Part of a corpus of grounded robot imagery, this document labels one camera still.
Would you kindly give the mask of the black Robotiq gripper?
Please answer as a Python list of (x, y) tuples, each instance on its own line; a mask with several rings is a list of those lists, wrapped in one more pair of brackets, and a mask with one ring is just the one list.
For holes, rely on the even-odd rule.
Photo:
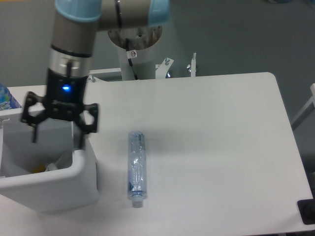
[[(38, 126), (48, 118), (73, 121), (80, 130), (78, 140), (80, 149), (85, 145), (85, 136), (97, 132), (98, 104), (83, 104), (87, 78), (87, 76), (68, 77), (48, 69), (45, 96), (38, 96), (32, 91), (28, 91), (20, 121), (32, 128), (33, 143), (36, 143), (37, 140)], [(29, 113), (29, 109), (37, 103), (42, 104), (44, 109), (33, 116)], [(84, 112), (92, 117), (90, 123), (85, 122)]]

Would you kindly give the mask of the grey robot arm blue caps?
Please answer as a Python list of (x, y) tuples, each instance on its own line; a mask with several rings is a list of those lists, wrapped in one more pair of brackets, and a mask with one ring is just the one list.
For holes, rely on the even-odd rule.
[(37, 131), (52, 118), (70, 121), (80, 129), (78, 147), (97, 132), (98, 105), (84, 104), (95, 36), (99, 31), (156, 27), (170, 18), (167, 0), (57, 0), (47, 68), (46, 92), (29, 91), (21, 122)]

